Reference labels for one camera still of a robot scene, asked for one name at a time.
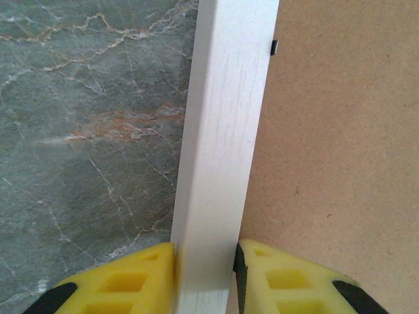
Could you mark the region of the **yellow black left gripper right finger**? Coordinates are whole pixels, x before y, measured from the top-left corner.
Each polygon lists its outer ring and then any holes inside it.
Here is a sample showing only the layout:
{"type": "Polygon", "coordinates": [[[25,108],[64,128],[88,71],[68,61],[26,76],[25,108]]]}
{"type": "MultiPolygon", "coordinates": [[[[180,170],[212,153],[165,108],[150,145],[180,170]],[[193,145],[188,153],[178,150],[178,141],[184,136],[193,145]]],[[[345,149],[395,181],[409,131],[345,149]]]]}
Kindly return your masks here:
{"type": "Polygon", "coordinates": [[[263,243],[239,240],[240,313],[386,313],[352,278],[263,243]]]}

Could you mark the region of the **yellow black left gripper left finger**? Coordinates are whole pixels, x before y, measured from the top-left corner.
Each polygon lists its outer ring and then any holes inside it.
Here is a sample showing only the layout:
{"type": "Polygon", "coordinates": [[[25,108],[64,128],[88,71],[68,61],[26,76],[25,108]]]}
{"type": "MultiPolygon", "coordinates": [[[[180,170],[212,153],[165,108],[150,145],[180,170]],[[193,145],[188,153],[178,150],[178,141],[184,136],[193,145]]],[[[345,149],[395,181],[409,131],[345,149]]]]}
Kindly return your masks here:
{"type": "Polygon", "coordinates": [[[26,313],[173,313],[175,249],[160,243],[72,275],[26,313]]]}

